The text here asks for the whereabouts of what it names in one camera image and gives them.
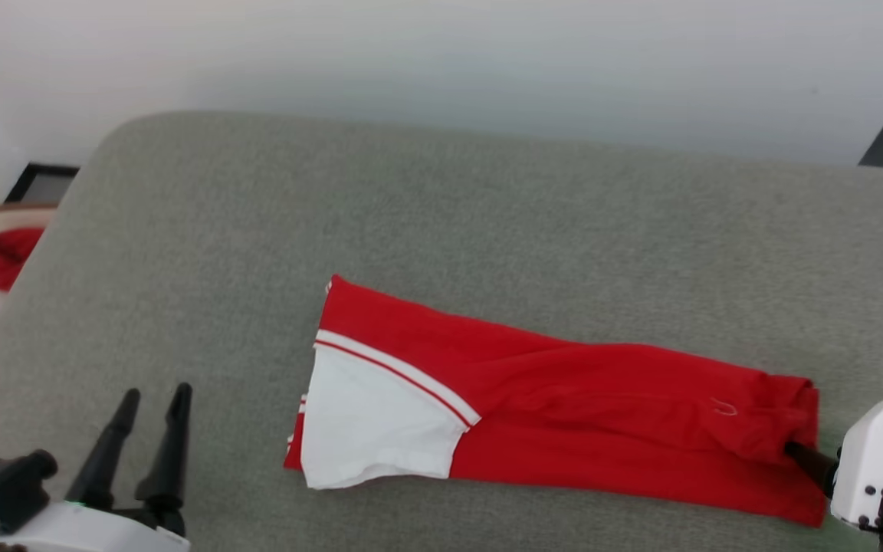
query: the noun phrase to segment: red cloth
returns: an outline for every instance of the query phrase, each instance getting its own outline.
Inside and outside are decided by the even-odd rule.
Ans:
[[[783,453],[787,441],[816,447],[819,393],[806,378],[633,343],[558,340],[339,277],[320,328],[416,366],[479,413],[458,441],[451,478],[599,489],[822,523],[824,497]],[[301,469],[305,416],[287,468]]]
[[[17,228],[0,233],[0,290],[8,292],[18,278],[43,228]]]

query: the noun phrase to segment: gray cushion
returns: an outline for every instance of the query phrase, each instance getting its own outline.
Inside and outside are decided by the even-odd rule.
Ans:
[[[128,123],[77,176],[0,316],[0,457],[63,496],[120,394],[130,504],[194,387],[200,550],[871,550],[738,511],[281,469],[332,273],[572,340],[808,376],[821,444],[883,399],[883,171],[234,114]]]

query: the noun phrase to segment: red stripe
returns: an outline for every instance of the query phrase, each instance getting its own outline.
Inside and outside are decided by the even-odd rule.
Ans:
[[[357,359],[362,359],[362,360],[368,361],[368,363],[374,363],[374,364],[377,364],[377,366],[381,366],[382,368],[386,368],[387,370],[390,371],[390,373],[394,373],[395,375],[399,375],[405,381],[414,385],[415,387],[417,387],[421,391],[424,391],[425,393],[428,393],[432,397],[435,397],[435,401],[438,401],[442,405],[445,405],[446,408],[449,409],[449,411],[452,411],[452,413],[454,413],[456,416],[458,416],[458,419],[462,420],[462,423],[464,423],[466,427],[472,427],[472,424],[469,423],[468,419],[465,419],[465,416],[463,416],[461,413],[459,413],[459,411],[456,411],[455,407],[452,405],[449,405],[448,402],[445,401],[445,399],[438,397],[437,393],[435,393],[434,391],[431,391],[431,389],[428,389],[424,385],[421,385],[420,383],[414,381],[413,379],[407,377],[406,375],[399,373],[399,371],[394,370],[392,367],[387,366],[384,363],[381,363],[381,361],[371,359],[370,356],[364,356],[364,354],[357,353],[357,352],[355,352],[355,350],[350,350],[350,349],[347,349],[346,347],[336,345],[335,343],[329,343],[328,341],[322,341],[322,340],[316,339],[316,345],[323,345],[326,347],[332,347],[333,349],[342,350],[344,353],[352,354],[354,357],[357,357]]]

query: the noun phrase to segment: red and white shirt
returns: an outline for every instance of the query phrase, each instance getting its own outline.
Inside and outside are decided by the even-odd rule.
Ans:
[[[285,468],[316,489],[387,475],[552,485],[818,527],[783,453],[816,446],[806,378],[634,343],[574,343],[333,277]]]

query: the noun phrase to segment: gray fabric surface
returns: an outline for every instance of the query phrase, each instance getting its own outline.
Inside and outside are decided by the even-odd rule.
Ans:
[[[323,286],[812,377],[821,439],[883,399],[883,171],[173,114],[77,176],[0,315],[0,456],[62,496],[120,394],[130,504],[192,383],[197,550],[872,550],[866,535],[603,492],[281,469]]]

